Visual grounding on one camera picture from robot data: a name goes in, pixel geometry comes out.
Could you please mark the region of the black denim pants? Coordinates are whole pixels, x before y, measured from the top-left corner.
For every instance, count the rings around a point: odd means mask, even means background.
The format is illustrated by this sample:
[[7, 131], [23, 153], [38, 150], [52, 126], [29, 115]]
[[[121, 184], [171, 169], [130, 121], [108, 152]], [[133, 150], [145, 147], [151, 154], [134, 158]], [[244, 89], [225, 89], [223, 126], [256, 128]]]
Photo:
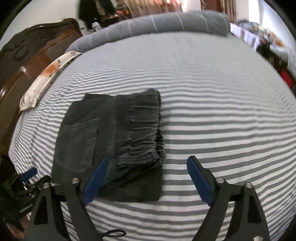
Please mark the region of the black denim pants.
[[80, 180], [84, 187], [107, 157], [105, 182], [97, 197], [117, 202], [157, 201], [165, 161], [161, 96], [149, 89], [128, 95], [86, 94], [65, 114], [56, 139], [52, 181]]

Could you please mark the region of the grey white striped bedsheet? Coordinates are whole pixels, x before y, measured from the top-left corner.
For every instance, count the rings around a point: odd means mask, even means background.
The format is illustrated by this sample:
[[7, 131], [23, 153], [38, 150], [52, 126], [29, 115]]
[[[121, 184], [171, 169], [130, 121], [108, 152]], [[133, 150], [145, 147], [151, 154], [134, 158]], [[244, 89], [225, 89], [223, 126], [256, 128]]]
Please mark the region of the grey white striped bedsheet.
[[295, 216], [295, 96], [274, 68], [233, 35], [166, 32], [99, 44], [96, 33], [76, 40], [81, 53], [38, 105], [18, 120], [9, 157], [18, 172], [51, 173], [62, 119], [72, 102], [91, 94], [157, 89], [165, 142], [159, 201], [95, 199], [87, 211], [100, 232], [125, 240], [192, 240], [208, 211], [187, 172], [196, 156], [229, 183], [250, 182], [271, 240]]

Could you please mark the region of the floral white pillow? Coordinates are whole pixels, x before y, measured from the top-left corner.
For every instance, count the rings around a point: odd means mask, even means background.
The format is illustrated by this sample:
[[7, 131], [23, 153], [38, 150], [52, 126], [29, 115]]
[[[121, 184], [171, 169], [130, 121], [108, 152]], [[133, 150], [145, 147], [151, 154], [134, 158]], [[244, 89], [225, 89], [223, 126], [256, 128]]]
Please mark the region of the floral white pillow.
[[22, 96], [19, 104], [20, 111], [24, 112], [35, 108], [60, 72], [81, 54], [77, 51], [70, 51], [48, 65]]

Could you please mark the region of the brown wooden headboard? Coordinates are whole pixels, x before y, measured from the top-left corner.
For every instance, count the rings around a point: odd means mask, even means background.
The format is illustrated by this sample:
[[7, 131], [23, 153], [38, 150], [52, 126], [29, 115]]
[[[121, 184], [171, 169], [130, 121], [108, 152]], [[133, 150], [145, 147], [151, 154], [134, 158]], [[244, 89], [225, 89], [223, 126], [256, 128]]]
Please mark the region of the brown wooden headboard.
[[22, 96], [39, 74], [81, 36], [78, 22], [67, 18], [27, 28], [1, 49], [2, 155], [8, 155]]

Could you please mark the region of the pile of colourful clothes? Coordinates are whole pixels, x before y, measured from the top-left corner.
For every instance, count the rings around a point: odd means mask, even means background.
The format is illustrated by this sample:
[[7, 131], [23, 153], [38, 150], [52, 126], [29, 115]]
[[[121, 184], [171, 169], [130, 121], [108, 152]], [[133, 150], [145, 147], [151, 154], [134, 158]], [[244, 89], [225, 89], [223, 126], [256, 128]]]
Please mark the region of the pile of colourful clothes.
[[295, 74], [295, 50], [285, 45], [274, 32], [261, 28], [258, 23], [249, 20], [231, 23], [230, 31], [265, 59], [278, 58], [280, 63]]

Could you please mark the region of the grey rolled blanket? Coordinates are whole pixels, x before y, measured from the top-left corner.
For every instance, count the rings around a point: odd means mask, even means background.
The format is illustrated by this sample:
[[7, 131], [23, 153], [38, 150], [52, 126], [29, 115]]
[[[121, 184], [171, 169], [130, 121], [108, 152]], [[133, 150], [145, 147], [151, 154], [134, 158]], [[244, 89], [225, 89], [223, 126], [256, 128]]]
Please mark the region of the grey rolled blanket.
[[227, 36], [230, 21], [225, 13], [217, 11], [174, 11], [146, 15], [120, 21], [74, 41], [66, 52], [84, 53], [98, 46], [130, 37], [165, 32], [198, 32]]

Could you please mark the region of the pink beige curtain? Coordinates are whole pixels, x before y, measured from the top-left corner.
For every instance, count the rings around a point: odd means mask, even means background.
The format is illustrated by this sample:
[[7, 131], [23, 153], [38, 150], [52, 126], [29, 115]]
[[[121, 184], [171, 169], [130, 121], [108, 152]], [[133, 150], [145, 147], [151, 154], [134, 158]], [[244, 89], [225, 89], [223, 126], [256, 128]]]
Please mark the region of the pink beige curtain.
[[139, 16], [182, 11], [183, 1], [179, 0], [124, 0], [131, 15]]

